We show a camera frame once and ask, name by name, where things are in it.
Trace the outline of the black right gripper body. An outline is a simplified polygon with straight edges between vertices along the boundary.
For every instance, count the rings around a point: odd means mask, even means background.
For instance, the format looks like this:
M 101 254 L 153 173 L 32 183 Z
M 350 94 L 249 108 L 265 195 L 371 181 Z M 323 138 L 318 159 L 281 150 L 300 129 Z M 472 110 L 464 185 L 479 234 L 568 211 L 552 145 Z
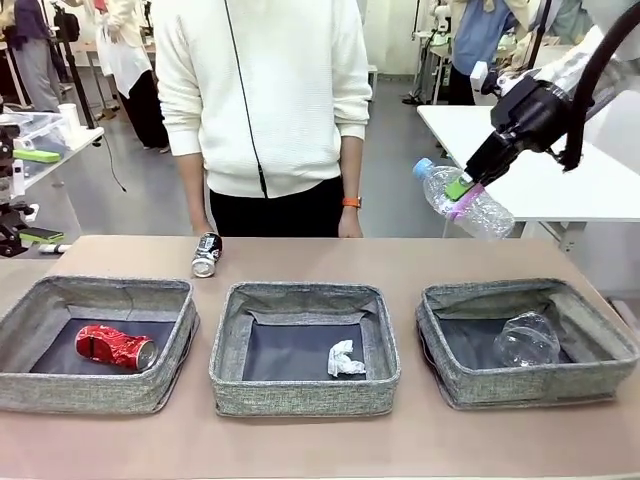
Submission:
M 546 151 L 566 132 L 569 95 L 554 83 L 523 78 L 492 108 L 495 134 L 519 151 Z

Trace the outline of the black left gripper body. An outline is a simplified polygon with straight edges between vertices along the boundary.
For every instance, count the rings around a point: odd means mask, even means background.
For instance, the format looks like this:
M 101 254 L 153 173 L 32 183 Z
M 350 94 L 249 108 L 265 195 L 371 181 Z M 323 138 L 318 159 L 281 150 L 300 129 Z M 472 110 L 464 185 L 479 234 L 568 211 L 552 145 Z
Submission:
M 13 186 L 14 143 L 19 136 L 20 128 L 15 123 L 1 125 L 1 215 L 18 214 L 11 204 Z

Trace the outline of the person's left hand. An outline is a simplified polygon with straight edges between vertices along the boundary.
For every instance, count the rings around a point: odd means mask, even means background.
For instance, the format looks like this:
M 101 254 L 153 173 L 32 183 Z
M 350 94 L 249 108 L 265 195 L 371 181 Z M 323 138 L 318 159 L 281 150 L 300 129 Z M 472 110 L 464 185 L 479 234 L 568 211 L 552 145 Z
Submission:
M 359 221 L 359 210 L 356 207 L 343 207 L 338 225 L 338 237 L 341 239 L 356 239 L 363 237 Z

